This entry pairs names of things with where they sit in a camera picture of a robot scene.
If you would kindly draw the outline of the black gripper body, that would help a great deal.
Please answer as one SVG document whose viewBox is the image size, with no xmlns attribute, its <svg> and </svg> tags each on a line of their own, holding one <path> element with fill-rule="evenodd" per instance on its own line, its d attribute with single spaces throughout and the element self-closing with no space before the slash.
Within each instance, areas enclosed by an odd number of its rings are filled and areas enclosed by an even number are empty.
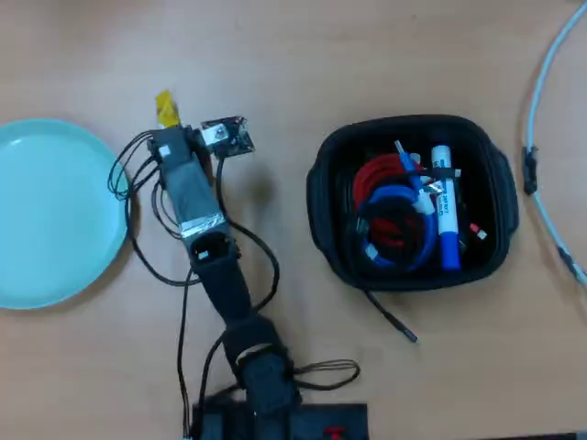
<svg viewBox="0 0 587 440">
<path fill-rule="evenodd" d="M 160 169 L 194 168 L 196 131 L 191 126 L 170 126 L 153 132 L 148 150 Z"/>
</svg>

